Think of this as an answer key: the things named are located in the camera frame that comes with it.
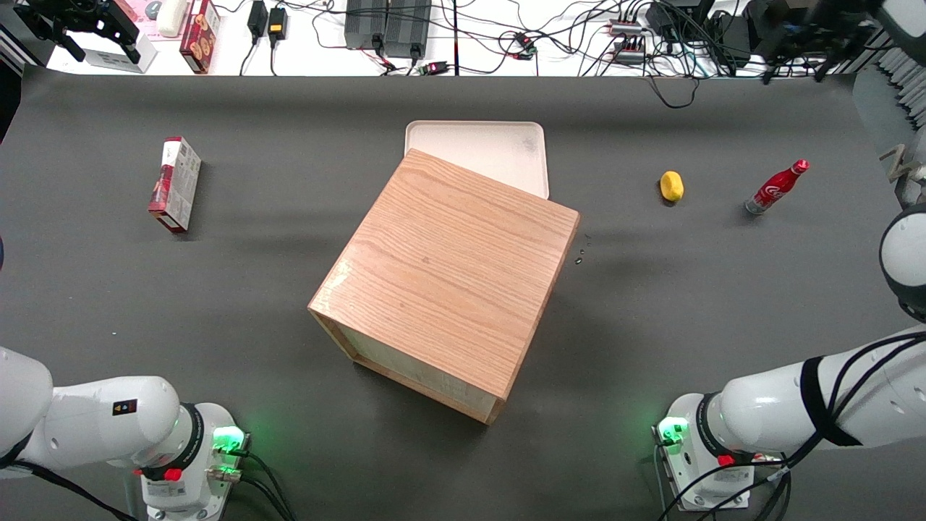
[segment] red bottle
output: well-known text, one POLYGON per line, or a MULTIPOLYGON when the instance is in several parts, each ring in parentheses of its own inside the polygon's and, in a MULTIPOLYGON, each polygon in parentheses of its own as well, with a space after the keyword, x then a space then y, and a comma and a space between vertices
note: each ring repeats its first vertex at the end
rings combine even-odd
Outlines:
POLYGON ((790 192, 794 188, 797 178, 806 172, 808 168, 810 168, 810 163, 805 159, 798 159, 788 170, 771 176, 771 179, 766 181, 754 196, 746 200, 746 209, 749 210, 749 213, 761 215, 771 205, 775 204, 775 201, 790 192))

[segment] white tray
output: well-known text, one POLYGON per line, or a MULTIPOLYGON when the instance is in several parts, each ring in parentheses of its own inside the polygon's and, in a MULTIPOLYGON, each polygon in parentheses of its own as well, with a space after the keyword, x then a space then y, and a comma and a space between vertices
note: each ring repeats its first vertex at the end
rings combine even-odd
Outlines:
POLYGON ((411 148, 550 198, 544 127, 537 123, 412 121, 406 127, 406 154, 411 148))

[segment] yellow sponge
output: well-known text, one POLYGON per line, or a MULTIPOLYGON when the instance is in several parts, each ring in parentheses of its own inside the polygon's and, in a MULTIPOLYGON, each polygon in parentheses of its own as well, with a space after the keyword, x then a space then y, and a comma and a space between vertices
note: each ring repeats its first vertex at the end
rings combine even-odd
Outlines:
POLYGON ((659 179, 659 190, 667 201, 676 202, 685 194, 685 186, 678 172, 668 171, 659 179))

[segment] wooden box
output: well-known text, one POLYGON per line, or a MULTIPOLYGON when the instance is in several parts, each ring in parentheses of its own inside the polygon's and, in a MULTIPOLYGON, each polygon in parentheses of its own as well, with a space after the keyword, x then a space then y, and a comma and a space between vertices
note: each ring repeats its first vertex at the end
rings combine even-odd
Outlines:
POLYGON ((410 150, 308 308, 354 362, 491 424, 578 224, 410 150))

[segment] wood grain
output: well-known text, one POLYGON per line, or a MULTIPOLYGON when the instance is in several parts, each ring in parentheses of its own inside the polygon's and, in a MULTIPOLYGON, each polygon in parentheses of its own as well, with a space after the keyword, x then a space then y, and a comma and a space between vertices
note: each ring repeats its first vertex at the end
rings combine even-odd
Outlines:
POLYGON ((326 321, 504 402, 578 223, 575 210, 411 150, 309 309, 351 358, 357 346, 326 321))

